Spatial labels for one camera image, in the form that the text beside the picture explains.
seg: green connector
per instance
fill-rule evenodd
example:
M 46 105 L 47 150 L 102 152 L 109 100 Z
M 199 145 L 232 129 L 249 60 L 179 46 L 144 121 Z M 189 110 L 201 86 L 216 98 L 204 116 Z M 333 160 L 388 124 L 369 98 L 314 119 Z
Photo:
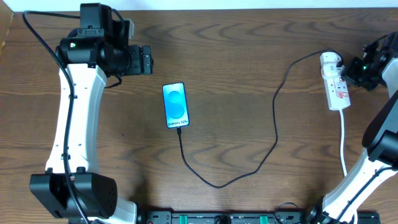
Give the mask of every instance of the green connector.
M 268 224 L 268 217 L 260 216 L 260 224 Z
M 188 216 L 180 215 L 180 224 L 188 224 Z

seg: wood grain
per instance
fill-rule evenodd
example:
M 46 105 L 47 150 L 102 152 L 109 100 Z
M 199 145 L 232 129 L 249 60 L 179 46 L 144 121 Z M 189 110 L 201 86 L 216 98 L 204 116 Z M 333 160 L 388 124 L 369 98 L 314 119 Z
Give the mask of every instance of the wood grain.
M 105 90 L 98 123 L 101 174 L 120 196 L 174 210 L 273 210 L 291 201 L 305 208 L 342 180 L 340 117 L 328 110 L 318 57 L 294 67 L 276 100 L 279 143 L 261 171 L 221 190 L 183 164 L 178 137 L 165 125 L 162 85 L 183 81 L 191 125 L 183 129 L 187 161 L 223 184 L 254 170 L 275 141 L 271 102 L 294 60 L 333 48 L 347 62 L 363 44 L 398 29 L 397 9 L 286 9 L 121 12 L 136 25 L 131 44 L 150 45 L 154 74 L 126 77 Z M 54 49 L 75 20 L 29 16 Z M 60 86 L 58 68 L 23 24 L 12 22 L 0 61 L 0 223 L 55 220 L 29 191 L 31 174 L 49 158 Z M 346 163 L 361 152 L 367 125 L 387 101 L 385 88 L 351 86 Z M 398 219 L 398 179 L 367 199 L 383 223 Z

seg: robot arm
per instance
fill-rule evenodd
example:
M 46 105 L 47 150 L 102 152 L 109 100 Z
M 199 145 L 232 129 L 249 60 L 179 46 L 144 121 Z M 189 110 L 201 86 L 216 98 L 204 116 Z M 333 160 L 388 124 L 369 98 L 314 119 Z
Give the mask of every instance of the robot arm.
M 398 55 L 396 50 L 398 48 L 395 48 L 398 46 L 397 37 L 397 33 L 388 35 L 380 52 L 376 52 L 376 48 L 373 47 L 373 52 L 369 50 L 363 61 L 354 59 L 348 70 L 345 78 L 349 82 L 368 90 L 381 83 L 387 86 L 390 99 L 365 131 L 362 141 L 364 149 L 358 162 L 343 181 L 312 208 L 307 214 L 307 223 L 324 224 L 335 220 L 349 223 L 354 212 L 370 194 L 397 173 Z
M 57 57 L 73 82 L 74 96 L 60 70 L 61 100 L 57 132 L 44 174 L 33 174 L 30 190 L 55 218 L 80 223 L 80 213 L 65 185 L 63 141 L 69 97 L 74 97 L 68 139 L 69 173 L 82 209 L 97 223 L 135 223 L 137 207 L 118 197 L 116 182 L 98 173 L 96 133 L 98 113 L 106 79 L 151 74 L 149 46 L 128 46 L 131 21 L 114 21 L 113 10 L 101 4 L 82 4 L 79 29 L 61 40 Z

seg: power strip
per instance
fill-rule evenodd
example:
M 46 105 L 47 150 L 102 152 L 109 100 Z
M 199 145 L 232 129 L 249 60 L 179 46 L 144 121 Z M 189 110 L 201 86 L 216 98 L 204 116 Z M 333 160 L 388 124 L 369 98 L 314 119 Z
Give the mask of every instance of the power strip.
M 341 79 L 344 65 L 340 68 L 337 67 L 337 63 L 341 60 L 340 56 L 334 52 L 326 52 L 321 54 L 320 60 L 329 109 L 337 111 L 347 108 L 351 103 L 349 101 L 347 83 Z

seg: phone screen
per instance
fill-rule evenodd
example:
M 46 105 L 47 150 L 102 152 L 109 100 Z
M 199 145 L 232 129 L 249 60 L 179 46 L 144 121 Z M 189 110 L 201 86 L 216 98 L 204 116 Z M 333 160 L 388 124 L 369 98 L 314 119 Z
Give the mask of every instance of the phone screen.
M 168 128 L 189 125 L 187 99 L 184 83 L 172 83 L 163 86 L 164 109 Z

